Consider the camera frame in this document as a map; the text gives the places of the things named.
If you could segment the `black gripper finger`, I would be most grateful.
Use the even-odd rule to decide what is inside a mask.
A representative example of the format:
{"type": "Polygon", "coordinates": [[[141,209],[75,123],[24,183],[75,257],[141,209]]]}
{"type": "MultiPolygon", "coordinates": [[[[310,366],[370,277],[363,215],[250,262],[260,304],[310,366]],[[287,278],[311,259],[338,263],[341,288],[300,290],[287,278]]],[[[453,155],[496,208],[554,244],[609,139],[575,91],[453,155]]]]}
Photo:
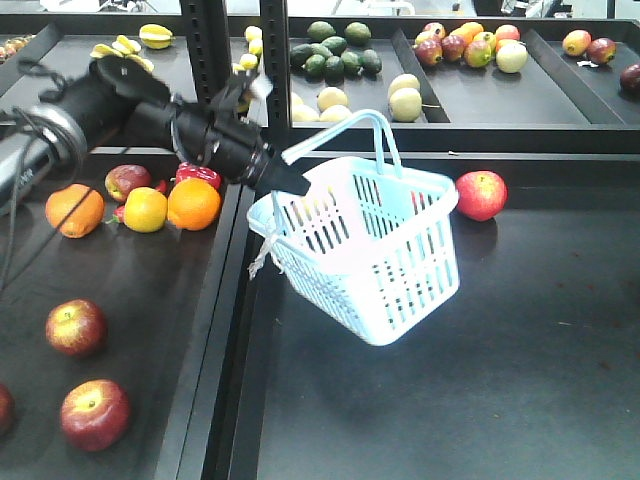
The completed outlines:
{"type": "Polygon", "coordinates": [[[312,150],[313,146],[311,144],[308,144],[307,142],[300,142],[283,150],[281,158],[286,164],[293,164],[312,150]]]}
{"type": "Polygon", "coordinates": [[[257,191],[280,191],[293,195],[306,195],[311,183],[292,165],[282,160],[268,160],[257,180],[257,191]]]}

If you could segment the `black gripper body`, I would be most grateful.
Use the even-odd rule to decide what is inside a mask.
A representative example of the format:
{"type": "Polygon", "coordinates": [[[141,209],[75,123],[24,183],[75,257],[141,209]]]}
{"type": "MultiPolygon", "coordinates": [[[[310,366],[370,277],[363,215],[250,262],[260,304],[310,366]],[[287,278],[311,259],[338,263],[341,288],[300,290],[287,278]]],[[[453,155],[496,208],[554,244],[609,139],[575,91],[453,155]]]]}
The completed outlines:
{"type": "Polygon", "coordinates": [[[238,114],[244,100],[264,100],[271,91],[271,81],[259,74],[232,74],[209,104],[204,164],[232,183],[261,188],[274,158],[275,149],[262,137],[261,127],[238,114]]]}

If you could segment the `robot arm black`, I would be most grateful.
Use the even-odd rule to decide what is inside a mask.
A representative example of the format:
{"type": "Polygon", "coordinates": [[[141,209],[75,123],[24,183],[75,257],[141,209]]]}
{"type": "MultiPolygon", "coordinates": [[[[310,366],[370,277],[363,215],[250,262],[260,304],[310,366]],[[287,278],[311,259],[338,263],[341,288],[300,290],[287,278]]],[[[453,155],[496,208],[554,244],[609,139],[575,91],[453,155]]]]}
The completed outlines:
{"type": "Polygon", "coordinates": [[[38,104],[14,111],[14,130],[1,141],[1,212],[7,214],[58,165],[80,164],[118,134],[155,146],[182,161],[213,169],[259,192],[307,193],[310,183],[265,142],[261,128],[237,114],[245,96],[265,98],[268,79],[233,74],[208,104],[184,101],[131,58],[92,61],[78,79],[66,79],[23,59],[20,72],[50,78],[55,87],[38,104]]]}

